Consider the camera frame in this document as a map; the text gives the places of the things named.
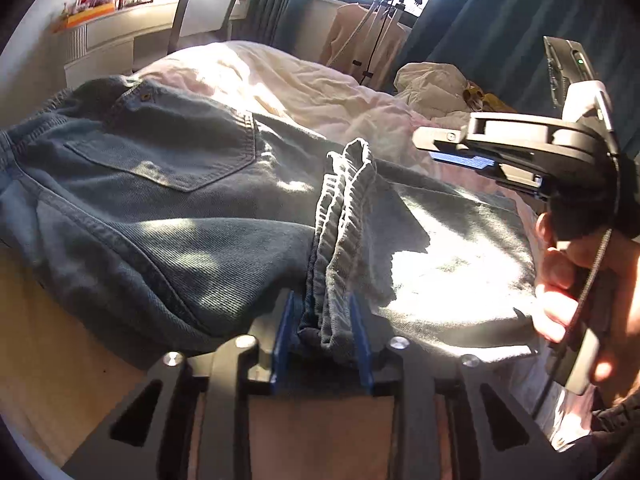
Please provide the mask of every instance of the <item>folded cloth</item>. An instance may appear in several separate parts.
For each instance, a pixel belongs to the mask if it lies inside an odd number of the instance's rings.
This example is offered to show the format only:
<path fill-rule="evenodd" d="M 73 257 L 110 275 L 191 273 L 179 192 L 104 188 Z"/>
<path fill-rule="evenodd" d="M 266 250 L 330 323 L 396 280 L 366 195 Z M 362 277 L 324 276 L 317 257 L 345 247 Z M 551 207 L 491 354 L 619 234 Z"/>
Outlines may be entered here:
<path fill-rule="evenodd" d="M 531 354 L 513 202 L 149 81 L 60 94 L 0 136 L 0 238 L 139 366 L 214 349 L 301 291 L 300 340 L 348 362 L 346 298 L 486 361 Z"/>
<path fill-rule="evenodd" d="M 357 139 L 329 154 L 300 337 L 353 359 L 349 298 L 434 351 L 486 362 L 531 354 L 533 263 L 510 199 L 382 160 Z"/>

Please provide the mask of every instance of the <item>denim fabric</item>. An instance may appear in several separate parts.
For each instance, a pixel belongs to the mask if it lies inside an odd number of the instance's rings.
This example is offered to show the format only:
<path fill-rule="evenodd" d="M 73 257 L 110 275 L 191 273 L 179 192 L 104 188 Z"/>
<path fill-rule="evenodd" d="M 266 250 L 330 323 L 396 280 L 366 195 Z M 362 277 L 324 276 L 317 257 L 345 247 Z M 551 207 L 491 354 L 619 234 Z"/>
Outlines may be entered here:
<path fill-rule="evenodd" d="M 303 296 L 301 341 L 339 362 L 352 292 L 439 351 L 530 352 L 533 268 L 511 201 L 376 160 L 361 139 L 113 77 L 0 144 L 0 238 L 134 364 L 214 349 L 282 286 Z"/>

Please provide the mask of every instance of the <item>back pocket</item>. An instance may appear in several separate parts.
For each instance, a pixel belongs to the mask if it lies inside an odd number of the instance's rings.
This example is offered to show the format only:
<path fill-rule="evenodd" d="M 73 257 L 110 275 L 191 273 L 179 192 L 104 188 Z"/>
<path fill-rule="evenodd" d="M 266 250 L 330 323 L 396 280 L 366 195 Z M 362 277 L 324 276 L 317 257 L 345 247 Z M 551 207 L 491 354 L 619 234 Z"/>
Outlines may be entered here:
<path fill-rule="evenodd" d="M 179 191 L 206 186 L 255 161 L 250 113 L 153 83 L 122 96 L 106 130 L 66 146 L 95 164 Z"/>

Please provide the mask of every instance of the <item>beige garment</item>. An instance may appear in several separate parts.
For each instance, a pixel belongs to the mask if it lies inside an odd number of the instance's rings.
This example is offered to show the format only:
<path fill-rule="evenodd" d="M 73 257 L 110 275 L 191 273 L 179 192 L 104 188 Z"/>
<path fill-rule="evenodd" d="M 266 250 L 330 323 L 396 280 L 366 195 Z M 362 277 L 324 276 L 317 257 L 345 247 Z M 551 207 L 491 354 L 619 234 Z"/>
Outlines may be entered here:
<path fill-rule="evenodd" d="M 329 30 L 320 54 L 320 63 L 329 64 L 347 42 L 351 33 L 358 27 L 366 13 L 367 9 L 359 6 L 359 4 L 347 4 L 338 7 L 334 23 Z M 362 72 L 369 63 L 372 48 L 376 42 L 380 27 L 383 25 L 382 15 L 376 18 L 377 15 L 378 13 L 375 12 L 369 17 L 367 23 L 356 34 L 343 53 L 340 54 L 332 68 L 345 74 L 351 74 L 357 81 L 361 81 Z M 373 72 L 374 76 L 367 86 L 373 89 L 379 89 L 384 82 L 391 63 L 404 45 L 410 30 L 399 23 L 391 23 L 391 18 L 386 20 L 385 28 L 387 32 L 386 34 L 383 32 L 369 68 L 369 71 Z M 362 67 L 356 68 L 352 65 L 354 57 L 357 57 L 363 63 Z"/>

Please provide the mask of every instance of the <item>chair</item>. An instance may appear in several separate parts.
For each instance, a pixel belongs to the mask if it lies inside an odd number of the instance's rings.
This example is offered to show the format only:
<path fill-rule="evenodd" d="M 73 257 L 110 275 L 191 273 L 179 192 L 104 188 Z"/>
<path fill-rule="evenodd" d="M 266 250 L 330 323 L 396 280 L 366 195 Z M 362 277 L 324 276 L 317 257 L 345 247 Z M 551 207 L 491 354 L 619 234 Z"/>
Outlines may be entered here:
<path fill-rule="evenodd" d="M 189 46 L 226 39 L 229 16 L 236 0 L 179 0 L 167 54 Z M 225 37 L 216 34 L 224 30 Z"/>

